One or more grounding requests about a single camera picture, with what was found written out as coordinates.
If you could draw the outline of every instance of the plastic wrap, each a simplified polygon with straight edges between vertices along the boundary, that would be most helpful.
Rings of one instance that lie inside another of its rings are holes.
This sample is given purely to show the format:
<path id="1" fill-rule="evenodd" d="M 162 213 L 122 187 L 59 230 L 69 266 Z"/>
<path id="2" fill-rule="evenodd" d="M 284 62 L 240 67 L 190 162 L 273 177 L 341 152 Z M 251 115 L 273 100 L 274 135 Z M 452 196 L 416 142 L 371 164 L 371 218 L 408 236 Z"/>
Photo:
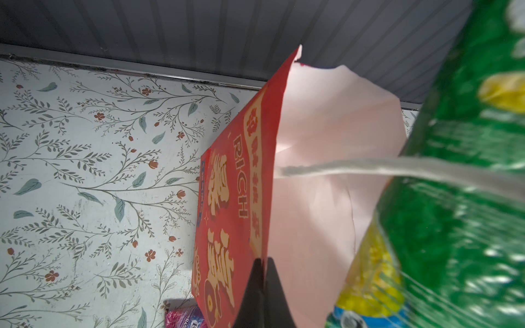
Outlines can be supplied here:
<path id="1" fill-rule="evenodd" d="M 474 1 L 403 155 L 525 168 L 525 1 Z M 525 326 L 525 204 L 391 181 L 326 327 Z"/>
<path id="2" fill-rule="evenodd" d="M 166 328 L 208 328 L 198 306 L 166 312 L 164 325 Z"/>

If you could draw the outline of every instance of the wall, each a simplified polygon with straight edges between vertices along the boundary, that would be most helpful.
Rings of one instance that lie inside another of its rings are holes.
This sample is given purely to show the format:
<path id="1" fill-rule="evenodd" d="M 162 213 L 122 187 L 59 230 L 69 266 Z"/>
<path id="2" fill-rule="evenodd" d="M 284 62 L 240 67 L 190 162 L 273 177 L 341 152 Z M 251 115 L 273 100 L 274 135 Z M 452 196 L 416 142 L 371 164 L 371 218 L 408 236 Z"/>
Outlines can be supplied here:
<path id="1" fill-rule="evenodd" d="M 406 136 L 408 137 L 410 133 L 412 132 L 412 128 L 414 127 L 414 123 L 416 122 L 419 111 L 414 111 L 410 109 L 402 109 L 402 113 L 403 113 L 403 122 L 405 124 Z"/>
<path id="2" fill-rule="evenodd" d="M 255 93 L 0 73 L 0 327 L 163 326 L 191 296 L 198 159 Z"/>

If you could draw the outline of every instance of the red packaging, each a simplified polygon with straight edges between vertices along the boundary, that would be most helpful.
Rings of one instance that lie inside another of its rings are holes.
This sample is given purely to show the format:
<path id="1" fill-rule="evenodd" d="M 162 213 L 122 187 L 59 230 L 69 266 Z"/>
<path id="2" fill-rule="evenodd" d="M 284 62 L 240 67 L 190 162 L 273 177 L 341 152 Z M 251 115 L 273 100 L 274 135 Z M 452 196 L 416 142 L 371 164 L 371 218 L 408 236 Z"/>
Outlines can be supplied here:
<path id="1" fill-rule="evenodd" d="M 396 96 L 299 57 L 300 48 L 201 157 L 192 293 L 211 328 L 234 325 L 254 260 L 267 257 L 296 326 L 323 326 L 387 177 L 274 180 L 274 165 L 396 157 L 406 140 Z"/>
<path id="2" fill-rule="evenodd" d="M 211 328 L 235 322 L 266 257 L 277 129 L 297 50 L 201 156 L 192 293 Z"/>

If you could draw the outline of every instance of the gold chinese characters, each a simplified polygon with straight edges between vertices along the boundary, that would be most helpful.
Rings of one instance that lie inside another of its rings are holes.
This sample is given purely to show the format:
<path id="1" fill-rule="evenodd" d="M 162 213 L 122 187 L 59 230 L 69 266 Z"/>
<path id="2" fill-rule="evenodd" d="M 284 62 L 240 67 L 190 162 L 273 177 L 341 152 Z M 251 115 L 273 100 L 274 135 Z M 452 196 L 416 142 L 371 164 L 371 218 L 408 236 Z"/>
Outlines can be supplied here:
<path id="1" fill-rule="evenodd" d="M 226 155 L 212 154 L 212 172 L 208 183 L 208 205 L 215 215 L 215 206 L 229 200 L 228 180 L 226 177 Z"/>
<path id="2" fill-rule="evenodd" d="M 214 235 L 215 233 L 208 229 L 208 276 L 204 282 L 204 297 L 210 327 L 213 327 L 222 317 L 219 284 L 228 295 L 232 308 L 235 307 L 232 286 L 234 261 L 229 256 L 229 235 L 221 229 L 220 242 L 214 240 Z"/>
<path id="3" fill-rule="evenodd" d="M 199 295 L 200 284 L 201 284 L 201 266 L 199 263 L 198 249 L 197 249 L 197 246 L 195 246 L 195 250 L 193 252 L 192 287 L 193 287 L 193 290 L 195 291 L 196 297 Z"/>

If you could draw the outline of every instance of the orange flower pattern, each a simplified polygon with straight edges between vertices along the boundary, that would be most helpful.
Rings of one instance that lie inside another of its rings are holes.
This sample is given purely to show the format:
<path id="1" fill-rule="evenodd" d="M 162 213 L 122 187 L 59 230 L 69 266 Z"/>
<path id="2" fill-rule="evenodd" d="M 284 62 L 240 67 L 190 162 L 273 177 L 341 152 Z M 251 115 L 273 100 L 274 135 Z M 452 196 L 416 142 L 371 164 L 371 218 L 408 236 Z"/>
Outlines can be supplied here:
<path id="1" fill-rule="evenodd" d="M 171 306 L 171 303 L 168 303 L 167 301 L 164 301 L 161 305 L 161 310 L 166 310 L 166 311 L 169 311 L 170 310 L 170 306 Z"/>
<path id="2" fill-rule="evenodd" d="M 159 163 L 155 160 L 151 160 L 148 165 L 150 166 L 150 168 L 155 169 L 159 166 Z"/>
<path id="3" fill-rule="evenodd" d="M 156 252 L 152 249 L 150 249 L 145 255 L 146 255 L 146 261 L 151 262 L 151 260 L 155 259 Z"/>
<path id="4" fill-rule="evenodd" d="M 44 278 L 46 278 L 46 281 L 51 281 L 51 282 L 54 282 L 55 279 L 58 277 L 58 272 L 54 272 L 53 270 L 51 270 L 48 274 L 46 274 L 44 276 Z"/>

